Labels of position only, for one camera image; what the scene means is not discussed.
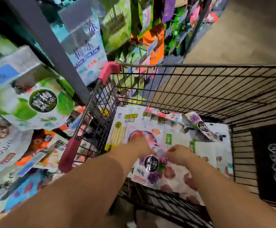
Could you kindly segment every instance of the left hand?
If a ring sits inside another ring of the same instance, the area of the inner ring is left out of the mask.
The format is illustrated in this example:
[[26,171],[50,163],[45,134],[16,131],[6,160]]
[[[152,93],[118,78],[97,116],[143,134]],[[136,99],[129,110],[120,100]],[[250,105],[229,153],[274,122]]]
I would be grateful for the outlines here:
[[144,135],[129,141],[127,145],[131,149],[131,151],[137,152],[139,158],[155,153],[155,151],[149,147],[149,144],[147,143]]

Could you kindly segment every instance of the hand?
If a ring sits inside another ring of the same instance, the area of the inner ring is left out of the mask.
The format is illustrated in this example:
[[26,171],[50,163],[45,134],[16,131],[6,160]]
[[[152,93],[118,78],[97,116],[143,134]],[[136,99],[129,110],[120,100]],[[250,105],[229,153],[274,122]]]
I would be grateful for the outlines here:
[[194,155],[190,148],[183,145],[174,145],[166,152],[169,161],[187,167],[187,160]]
[[129,141],[127,145],[131,151],[137,152],[139,158],[155,153],[154,150],[149,147],[144,135]]

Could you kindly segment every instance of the person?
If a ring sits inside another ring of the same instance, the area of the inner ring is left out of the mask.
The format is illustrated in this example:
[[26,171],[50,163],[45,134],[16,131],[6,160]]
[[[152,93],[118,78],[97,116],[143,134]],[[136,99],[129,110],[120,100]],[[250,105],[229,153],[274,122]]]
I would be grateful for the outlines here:
[[[105,217],[135,161],[154,152],[145,137],[74,168],[0,220],[6,227],[97,227]],[[167,152],[185,166],[215,227],[276,227],[276,211],[223,176],[189,148],[175,145]]]

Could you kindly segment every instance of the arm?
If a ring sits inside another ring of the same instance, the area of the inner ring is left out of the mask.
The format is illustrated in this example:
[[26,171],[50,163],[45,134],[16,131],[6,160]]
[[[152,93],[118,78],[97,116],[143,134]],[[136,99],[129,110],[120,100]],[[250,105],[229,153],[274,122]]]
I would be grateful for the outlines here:
[[175,145],[168,156],[190,171],[215,227],[276,227],[276,211],[271,206],[228,180],[185,146]]
[[97,226],[135,161],[152,151],[142,137],[89,159],[23,202],[0,228]]

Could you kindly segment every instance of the shopping cart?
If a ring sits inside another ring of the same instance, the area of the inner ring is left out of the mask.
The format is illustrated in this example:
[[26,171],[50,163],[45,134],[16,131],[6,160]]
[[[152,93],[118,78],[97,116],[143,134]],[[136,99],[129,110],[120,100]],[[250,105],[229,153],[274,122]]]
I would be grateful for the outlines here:
[[[234,180],[239,182],[237,171],[250,170],[253,166],[253,163],[243,163],[241,158],[244,155],[237,155],[253,152],[250,129],[276,123],[276,66],[141,66],[108,62],[61,158],[61,171],[69,172],[80,162],[105,153],[116,107],[125,104],[141,104],[181,113],[196,111],[205,122],[228,124],[232,150],[236,154],[233,160]],[[92,127],[93,132],[82,131],[79,135],[83,123]],[[84,154],[77,153],[82,140],[90,143]],[[78,155],[84,160],[78,161]],[[254,183],[243,184],[257,193]],[[119,195],[133,203],[135,209],[150,211],[180,226],[213,227],[205,207],[183,200],[178,194],[146,188],[127,180]]]

